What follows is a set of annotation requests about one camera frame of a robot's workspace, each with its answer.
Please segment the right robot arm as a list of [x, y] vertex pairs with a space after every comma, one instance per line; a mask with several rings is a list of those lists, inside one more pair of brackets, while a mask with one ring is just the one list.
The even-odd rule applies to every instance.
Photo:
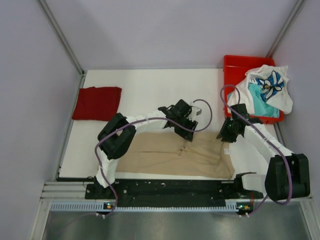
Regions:
[[251, 191], [266, 194], [274, 202], [307, 197], [311, 193], [309, 160], [303, 153], [294, 153], [283, 146], [257, 117], [251, 117], [244, 103], [232, 105], [218, 134], [223, 142], [235, 143], [238, 136], [249, 141], [261, 154], [268, 168], [266, 173], [240, 173], [233, 192], [245, 198]]

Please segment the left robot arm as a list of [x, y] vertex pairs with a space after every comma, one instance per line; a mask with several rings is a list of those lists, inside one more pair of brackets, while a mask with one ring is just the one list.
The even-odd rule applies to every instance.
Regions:
[[191, 142], [198, 122], [196, 116], [201, 108], [180, 99], [175, 105], [161, 106], [158, 109], [136, 116], [116, 113], [98, 134], [94, 153], [98, 160], [98, 172], [94, 178], [94, 193], [109, 198], [115, 190], [113, 183], [119, 159], [123, 157], [134, 138], [147, 130], [173, 128], [181, 138]]

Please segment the beige t-shirt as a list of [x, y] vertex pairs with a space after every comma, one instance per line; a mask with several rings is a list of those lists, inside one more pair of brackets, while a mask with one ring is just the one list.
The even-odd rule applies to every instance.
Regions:
[[231, 179], [235, 173], [229, 143], [214, 131], [196, 132], [187, 141], [174, 132], [143, 132], [134, 137], [116, 171], [173, 176]]

